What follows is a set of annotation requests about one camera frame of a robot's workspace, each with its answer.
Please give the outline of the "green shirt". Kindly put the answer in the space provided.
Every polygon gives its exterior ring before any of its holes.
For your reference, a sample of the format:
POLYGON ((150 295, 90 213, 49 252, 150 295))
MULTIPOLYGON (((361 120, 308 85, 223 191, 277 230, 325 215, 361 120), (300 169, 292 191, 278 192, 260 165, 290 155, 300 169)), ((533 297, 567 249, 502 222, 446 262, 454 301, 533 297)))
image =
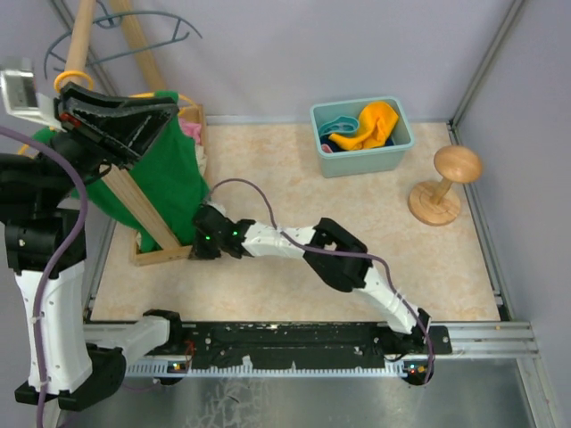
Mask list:
MULTIPOLYGON (((151 204, 157 209, 180 244, 194 241, 192 219, 203 198, 210 191, 197 167, 194 140, 185 136, 177 117, 164 129, 151 150, 128 173, 151 204)), ((158 251, 161 246, 126 209, 110 188, 99 179, 86 186, 89 200, 101 211, 139 233, 142 253, 158 251)))

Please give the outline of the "orange bucket hat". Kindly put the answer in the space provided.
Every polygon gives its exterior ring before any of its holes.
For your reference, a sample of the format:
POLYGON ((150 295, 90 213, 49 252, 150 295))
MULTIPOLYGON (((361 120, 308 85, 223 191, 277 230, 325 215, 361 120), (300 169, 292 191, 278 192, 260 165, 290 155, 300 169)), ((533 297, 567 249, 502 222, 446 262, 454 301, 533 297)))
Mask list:
POLYGON ((399 121, 399 114, 385 101, 369 103, 361 111, 358 130, 353 136, 331 134, 328 138, 345 151, 369 150, 385 146, 399 121))

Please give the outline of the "turquoise bucket hat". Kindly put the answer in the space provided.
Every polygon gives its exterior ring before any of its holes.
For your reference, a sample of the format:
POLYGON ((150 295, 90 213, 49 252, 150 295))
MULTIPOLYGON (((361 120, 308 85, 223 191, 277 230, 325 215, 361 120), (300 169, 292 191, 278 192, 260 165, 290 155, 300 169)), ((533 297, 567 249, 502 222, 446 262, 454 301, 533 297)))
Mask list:
POLYGON ((354 117, 339 116, 334 120, 322 124, 318 128, 319 137, 339 134, 353 136, 359 128, 359 121, 354 117))

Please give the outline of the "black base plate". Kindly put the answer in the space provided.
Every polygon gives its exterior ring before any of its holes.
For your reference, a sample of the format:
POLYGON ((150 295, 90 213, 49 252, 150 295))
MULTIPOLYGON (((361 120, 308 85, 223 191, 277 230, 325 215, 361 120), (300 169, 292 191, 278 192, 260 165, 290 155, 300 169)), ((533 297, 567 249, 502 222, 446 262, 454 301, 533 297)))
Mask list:
POLYGON ((257 370, 382 368, 393 357, 450 355, 442 325, 429 327, 434 351, 405 352, 384 322, 184 323, 178 338, 152 350, 153 357, 189 358, 195 369, 233 368, 248 357, 257 370))

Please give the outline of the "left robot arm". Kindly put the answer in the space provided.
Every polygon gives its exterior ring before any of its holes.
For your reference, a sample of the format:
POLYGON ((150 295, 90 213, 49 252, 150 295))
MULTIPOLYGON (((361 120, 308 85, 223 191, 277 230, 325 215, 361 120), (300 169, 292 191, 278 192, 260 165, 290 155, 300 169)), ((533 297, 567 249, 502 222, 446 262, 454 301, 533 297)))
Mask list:
POLYGON ((15 392, 20 403, 79 412, 109 398, 127 367, 145 354, 176 353, 186 333, 180 316, 151 309, 97 344, 85 339, 87 185, 101 168, 130 168, 178 113, 170 97, 100 95, 69 83, 49 98, 32 85, 3 84, 6 111, 54 129, 37 155, 1 159, 1 220, 9 268, 21 290, 31 362, 15 392))

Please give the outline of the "wooden hat stand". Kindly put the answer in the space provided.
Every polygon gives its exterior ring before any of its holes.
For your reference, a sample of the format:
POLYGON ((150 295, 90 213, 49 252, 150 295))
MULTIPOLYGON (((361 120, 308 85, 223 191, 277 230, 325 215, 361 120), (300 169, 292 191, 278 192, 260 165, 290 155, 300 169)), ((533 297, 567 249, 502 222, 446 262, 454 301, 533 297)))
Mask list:
POLYGON ((454 184, 471 184, 483 173, 480 157, 467 147, 449 145, 434 155, 439 181, 416 183, 410 190, 408 208, 420 222, 429 226, 447 226, 460 214, 461 202, 451 189, 454 184))

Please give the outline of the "dark blue bucket hat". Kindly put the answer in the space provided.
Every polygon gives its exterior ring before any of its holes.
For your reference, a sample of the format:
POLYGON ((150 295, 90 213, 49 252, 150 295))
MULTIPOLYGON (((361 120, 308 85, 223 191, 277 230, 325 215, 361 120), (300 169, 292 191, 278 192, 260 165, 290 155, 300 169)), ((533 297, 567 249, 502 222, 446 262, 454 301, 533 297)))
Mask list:
MULTIPOLYGON (((334 141, 330 140, 328 137, 329 137, 329 136, 322 136, 322 137, 320 138, 320 140, 319 140, 319 141, 320 141, 320 147, 321 147, 322 144, 327 144, 327 145, 331 148, 332 153, 335 153, 335 152, 345 152, 345 149, 341 148, 337 143, 335 143, 334 141)), ((389 139, 387 139, 387 141, 385 142, 385 146, 384 146, 384 147, 391 147, 391 146, 394 146, 394 145, 395 145, 395 144, 394 144, 393 139, 392 139, 392 138, 389 138, 389 139)))

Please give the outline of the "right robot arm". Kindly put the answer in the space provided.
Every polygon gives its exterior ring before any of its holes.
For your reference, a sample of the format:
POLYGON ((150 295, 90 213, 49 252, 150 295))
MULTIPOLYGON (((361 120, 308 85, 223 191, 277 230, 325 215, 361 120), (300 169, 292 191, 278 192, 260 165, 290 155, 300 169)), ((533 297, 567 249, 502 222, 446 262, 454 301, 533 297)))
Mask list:
POLYGON ((265 225, 253 219, 237 222, 219 206, 204 203, 193 217, 196 259, 217 259, 222 253, 235 258, 279 257, 302 259, 330 288, 364 295, 385 317, 405 352, 434 351, 430 339, 430 316, 410 304, 393 285, 390 270, 383 274, 374 266, 380 258, 331 218, 317 225, 284 228, 272 221, 265 225))

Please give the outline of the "aluminium rail frame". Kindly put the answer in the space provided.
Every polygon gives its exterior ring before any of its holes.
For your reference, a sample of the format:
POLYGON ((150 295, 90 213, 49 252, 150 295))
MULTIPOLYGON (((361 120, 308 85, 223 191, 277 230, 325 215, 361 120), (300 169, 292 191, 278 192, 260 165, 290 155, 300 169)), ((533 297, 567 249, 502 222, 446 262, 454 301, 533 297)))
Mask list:
POLYGON ((130 378, 164 383, 179 378, 396 377, 423 386, 434 362, 535 358, 531 326, 523 322, 434 323, 432 345, 400 345, 382 323, 187 322, 172 350, 152 350, 127 365, 130 378))

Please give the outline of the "wooden clothes rack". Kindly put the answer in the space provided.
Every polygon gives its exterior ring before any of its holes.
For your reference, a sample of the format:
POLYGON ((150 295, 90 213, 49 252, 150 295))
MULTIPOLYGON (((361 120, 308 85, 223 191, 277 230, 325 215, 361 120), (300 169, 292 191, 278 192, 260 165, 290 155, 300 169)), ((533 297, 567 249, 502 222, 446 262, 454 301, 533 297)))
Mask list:
MULTIPOLYGON (((161 74, 158 62, 151 53, 147 38, 130 1, 111 1, 114 12, 123 14, 126 19, 120 24, 128 47, 134 50, 137 66, 143 74, 148 88, 154 93, 167 88, 166 80, 161 74)), ((71 81, 76 84, 89 84, 91 78, 86 74, 91 27, 95 22, 95 2, 85 0, 79 2, 79 8, 73 20, 64 72, 54 80, 54 88, 58 89, 71 81)), ((180 244, 175 234, 167 227, 157 209, 151 204, 133 177, 125 169, 112 168, 103 177, 103 182, 113 194, 139 221, 151 237, 161 246, 158 251, 142 253, 134 244, 131 262, 137 266, 148 266, 177 259, 185 259, 192 248, 180 244)))

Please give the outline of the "light teal plastic bin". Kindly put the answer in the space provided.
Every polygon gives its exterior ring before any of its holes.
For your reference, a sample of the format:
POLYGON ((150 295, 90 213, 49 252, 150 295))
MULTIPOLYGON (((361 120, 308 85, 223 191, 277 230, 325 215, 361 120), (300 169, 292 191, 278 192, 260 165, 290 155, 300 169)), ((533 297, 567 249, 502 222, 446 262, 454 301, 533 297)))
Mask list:
POLYGON ((315 104, 310 118, 327 178, 393 170, 415 144, 401 102, 392 96, 315 104))

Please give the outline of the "yellow hanger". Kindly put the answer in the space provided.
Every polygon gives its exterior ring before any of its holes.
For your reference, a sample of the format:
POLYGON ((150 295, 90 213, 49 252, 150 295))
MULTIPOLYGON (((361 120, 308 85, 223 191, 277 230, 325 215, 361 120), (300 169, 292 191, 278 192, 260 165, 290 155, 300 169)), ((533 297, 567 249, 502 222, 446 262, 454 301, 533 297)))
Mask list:
POLYGON ((110 157, 141 158, 185 108, 168 95, 109 96, 68 82, 56 97, 40 94, 28 75, 23 105, 8 112, 18 118, 67 131, 92 142, 110 157))

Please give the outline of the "pink cloth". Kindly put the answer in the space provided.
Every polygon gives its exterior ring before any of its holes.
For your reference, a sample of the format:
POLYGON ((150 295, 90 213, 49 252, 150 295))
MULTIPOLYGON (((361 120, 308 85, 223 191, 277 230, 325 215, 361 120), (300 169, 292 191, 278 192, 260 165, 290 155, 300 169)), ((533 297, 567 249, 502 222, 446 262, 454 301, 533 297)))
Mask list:
POLYGON ((203 126, 200 123, 195 123, 183 118, 179 118, 178 124, 185 136, 192 138, 196 145, 202 144, 201 133, 203 126))

